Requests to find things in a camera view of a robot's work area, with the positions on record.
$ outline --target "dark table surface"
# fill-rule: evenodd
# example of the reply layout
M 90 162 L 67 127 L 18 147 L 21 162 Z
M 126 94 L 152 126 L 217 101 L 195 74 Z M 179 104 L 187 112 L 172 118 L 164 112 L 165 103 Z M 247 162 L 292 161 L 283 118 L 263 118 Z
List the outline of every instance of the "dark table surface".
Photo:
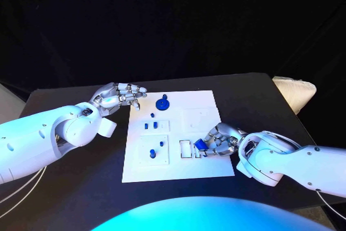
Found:
M 136 84 L 146 87 L 149 92 L 213 90 L 223 122 L 249 133 L 267 130 L 287 136 L 303 146 L 315 144 L 267 74 L 234 74 Z M 99 87 L 37 90 L 29 97 L 22 117 L 89 101 Z M 247 199 L 287 210 L 324 204 L 318 193 L 287 176 L 276 187 L 249 178 L 237 170 L 238 155 L 231 156 L 236 171 L 233 177 L 122 183 L 130 107 L 122 107 L 107 118 L 117 123 L 112 138 L 97 135 L 87 146 L 73 150 L 48 166 L 32 194 L 2 218 L 0 227 L 8 227 L 8 230 L 90 230 L 145 204 L 189 196 Z M 29 178 L 3 184 L 0 198 Z M 2 203 L 2 213 L 18 203 L 27 191 L 28 189 Z M 346 201 L 328 194 L 324 196 L 331 203 Z

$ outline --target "white robotic arm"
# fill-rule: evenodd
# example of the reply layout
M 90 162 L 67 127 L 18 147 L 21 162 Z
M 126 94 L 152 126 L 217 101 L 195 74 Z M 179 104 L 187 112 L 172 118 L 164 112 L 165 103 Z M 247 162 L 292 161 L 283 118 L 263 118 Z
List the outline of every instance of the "white robotic arm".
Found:
M 205 156 L 230 156 L 238 151 L 237 169 L 263 184 L 276 186 L 287 175 L 311 190 L 346 198 L 345 149 L 302 147 L 273 132 L 247 134 L 226 123 L 215 126 L 195 145 Z
M 148 90 L 132 84 L 103 86 L 90 102 L 60 107 L 0 125 L 0 184 L 25 177 L 87 145 L 97 133 L 112 137 L 117 124 L 106 116 L 120 106 L 140 110 Z

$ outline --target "white board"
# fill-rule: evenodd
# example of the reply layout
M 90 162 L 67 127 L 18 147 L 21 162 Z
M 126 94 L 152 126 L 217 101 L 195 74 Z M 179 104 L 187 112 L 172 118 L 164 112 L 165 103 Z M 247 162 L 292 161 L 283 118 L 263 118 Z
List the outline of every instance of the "white board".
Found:
M 169 109 L 161 111 L 156 101 L 164 98 L 164 94 L 168 95 Z M 158 129 L 152 129 L 155 122 L 159 124 Z M 234 176 L 228 156 L 204 157 L 195 151 L 194 143 L 205 138 L 220 122 L 211 90 L 148 93 L 148 97 L 140 99 L 140 111 L 130 108 L 123 183 Z M 168 138 L 168 146 L 164 144 L 161 147 L 164 137 Z M 181 141 L 185 141 L 184 153 L 191 145 L 191 158 L 182 158 Z M 151 158 L 152 149 L 158 149 L 155 159 Z

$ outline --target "white cable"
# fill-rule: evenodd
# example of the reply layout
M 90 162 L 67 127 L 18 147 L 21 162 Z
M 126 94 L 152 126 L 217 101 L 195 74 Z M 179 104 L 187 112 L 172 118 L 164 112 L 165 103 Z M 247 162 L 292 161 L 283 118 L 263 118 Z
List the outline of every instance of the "white cable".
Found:
M 19 204 L 22 203 L 22 201 L 24 201 L 24 200 L 27 199 L 27 197 L 29 196 L 31 192 L 35 190 L 35 187 L 37 187 L 37 185 L 38 185 L 38 183 L 40 183 L 40 181 L 41 181 L 41 179 L 42 179 L 42 176 L 44 176 L 44 173 L 45 173 L 45 171 L 47 171 L 47 168 L 48 168 L 48 166 L 44 168 L 42 174 L 41 174 L 41 176 L 40 176 L 40 178 L 38 178 L 37 184 L 34 185 L 31 191 L 28 192 L 28 194 L 25 195 L 25 197 L 21 199 L 21 201 L 16 203 L 16 205 L 11 208 L 11 210 L 0 216 L 0 218 L 19 206 Z
M 27 182 L 27 184 L 16 190 L 16 192 L 12 193 L 12 195 L 9 195 L 9 196 L 0 201 L 0 203 L 2 203 L 3 201 L 6 201 L 6 200 L 25 188 L 25 186 L 35 180 L 35 178 L 38 177 L 38 175 L 40 175 L 40 173 L 41 173 L 42 170 L 44 170 L 44 168 L 38 171 L 38 173 L 37 173 L 35 176 L 31 178 L 31 180 Z
M 319 197 L 321 197 L 321 199 L 324 200 L 325 204 L 329 206 L 329 208 L 334 210 L 334 212 L 346 220 L 346 217 L 344 217 L 344 216 L 338 213 L 338 211 L 332 208 L 332 206 L 328 204 L 326 200 L 324 199 L 324 197 L 322 197 L 322 195 L 321 195 L 321 192 L 319 192 L 319 191 L 316 191 L 316 192 L 318 192 Z

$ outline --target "gray floor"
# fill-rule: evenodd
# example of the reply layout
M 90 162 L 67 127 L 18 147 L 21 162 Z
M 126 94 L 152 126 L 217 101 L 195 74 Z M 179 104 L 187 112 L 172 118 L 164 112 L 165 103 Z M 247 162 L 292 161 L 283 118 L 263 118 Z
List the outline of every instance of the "gray floor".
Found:
M 322 207 L 309 207 L 309 208 L 298 209 L 293 211 L 293 213 L 313 220 L 319 224 L 325 225 L 332 230 L 337 230 L 334 224 L 331 223 L 329 217 L 325 214 Z

